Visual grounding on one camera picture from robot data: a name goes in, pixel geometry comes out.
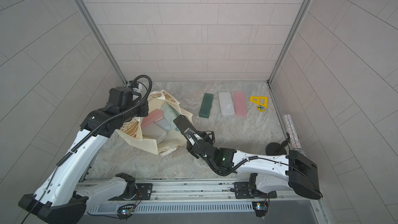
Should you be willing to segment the floral canvas tote bag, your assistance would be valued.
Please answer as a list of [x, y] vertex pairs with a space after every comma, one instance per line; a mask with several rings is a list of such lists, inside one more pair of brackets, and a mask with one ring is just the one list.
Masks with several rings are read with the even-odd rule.
[[165, 156], [186, 145], [173, 120], [182, 115], [192, 121], [193, 115], [165, 90], [151, 92], [148, 102], [147, 117], [135, 117], [115, 132], [130, 146], [155, 155]]

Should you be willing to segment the dark green pencil case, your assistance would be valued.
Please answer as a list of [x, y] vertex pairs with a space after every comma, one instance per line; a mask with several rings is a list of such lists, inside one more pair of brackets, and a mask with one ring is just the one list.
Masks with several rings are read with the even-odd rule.
[[211, 93], [204, 93], [201, 108], [199, 111], [199, 117], [201, 118], [209, 118], [212, 102], [214, 99], [214, 95]]

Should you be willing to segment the white grey pencil case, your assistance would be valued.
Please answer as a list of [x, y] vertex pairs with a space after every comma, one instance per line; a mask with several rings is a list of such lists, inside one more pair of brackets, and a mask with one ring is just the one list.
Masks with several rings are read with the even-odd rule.
[[232, 117], [235, 115], [234, 104], [230, 92], [219, 92], [220, 110], [223, 117]]

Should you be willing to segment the pink pencil case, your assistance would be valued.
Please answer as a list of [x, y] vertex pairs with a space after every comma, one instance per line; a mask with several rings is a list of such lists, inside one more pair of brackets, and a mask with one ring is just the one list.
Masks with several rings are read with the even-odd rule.
[[247, 116], [246, 98], [242, 91], [234, 92], [234, 110], [235, 115], [238, 117]]

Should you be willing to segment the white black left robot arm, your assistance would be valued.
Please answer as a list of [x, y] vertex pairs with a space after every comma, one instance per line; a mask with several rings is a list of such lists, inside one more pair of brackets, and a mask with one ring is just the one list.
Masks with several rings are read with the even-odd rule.
[[135, 178], [125, 173], [87, 189], [76, 190], [76, 186], [115, 130], [135, 117], [148, 116], [149, 94], [127, 87], [110, 89], [108, 104], [86, 117], [54, 172], [35, 193], [23, 195], [19, 207], [48, 224], [76, 224], [88, 210], [109, 199], [133, 199]]

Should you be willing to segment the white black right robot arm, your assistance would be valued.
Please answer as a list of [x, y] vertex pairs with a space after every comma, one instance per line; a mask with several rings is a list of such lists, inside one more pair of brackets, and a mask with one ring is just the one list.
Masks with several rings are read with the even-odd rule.
[[323, 197], [317, 165], [297, 150], [282, 155], [255, 155], [214, 146], [212, 131], [199, 131], [183, 115], [174, 124], [187, 140], [187, 151], [202, 159], [219, 176], [250, 173], [256, 178], [253, 189], [262, 193], [293, 190], [298, 196], [319, 200]]

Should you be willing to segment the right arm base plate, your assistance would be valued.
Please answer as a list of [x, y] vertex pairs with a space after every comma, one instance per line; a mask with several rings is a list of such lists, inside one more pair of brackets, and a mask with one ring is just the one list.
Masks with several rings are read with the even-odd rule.
[[276, 199], [276, 191], [271, 191], [270, 193], [263, 193], [257, 189], [254, 189], [253, 185], [249, 182], [235, 182], [233, 188], [230, 192], [235, 194], [236, 199]]

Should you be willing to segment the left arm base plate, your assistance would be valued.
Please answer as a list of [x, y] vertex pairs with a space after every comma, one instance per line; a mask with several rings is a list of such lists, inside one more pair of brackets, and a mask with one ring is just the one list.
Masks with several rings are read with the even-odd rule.
[[123, 194], [115, 197], [115, 199], [120, 201], [149, 200], [151, 197], [152, 188], [153, 184], [151, 183], [135, 184], [134, 186], [132, 184], [127, 185]]

